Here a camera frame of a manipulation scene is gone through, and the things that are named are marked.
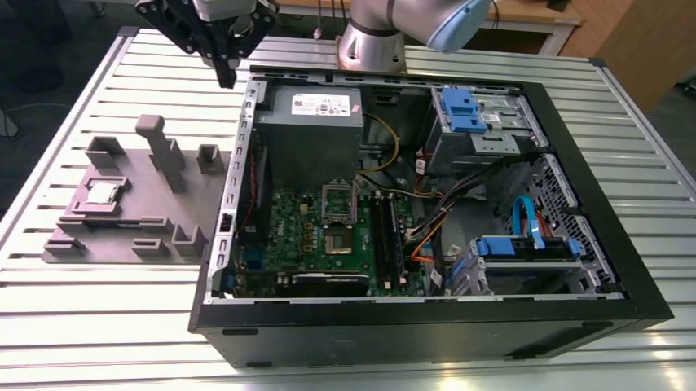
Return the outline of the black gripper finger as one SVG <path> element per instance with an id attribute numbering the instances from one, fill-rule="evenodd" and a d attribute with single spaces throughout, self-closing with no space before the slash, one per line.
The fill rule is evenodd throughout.
<path id="1" fill-rule="evenodd" d="M 189 54 L 198 53 L 214 68 L 220 86 L 226 87 L 226 62 L 220 57 L 212 24 L 197 14 L 193 1 L 138 1 L 138 15 L 161 31 Z"/>
<path id="2" fill-rule="evenodd" d="M 249 27 L 236 32 L 234 24 L 226 27 L 225 48 L 225 88 L 233 88 L 237 82 L 237 67 L 242 59 L 249 58 L 262 39 L 270 33 L 278 21 L 278 4 L 258 3 L 249 15 Z"/>

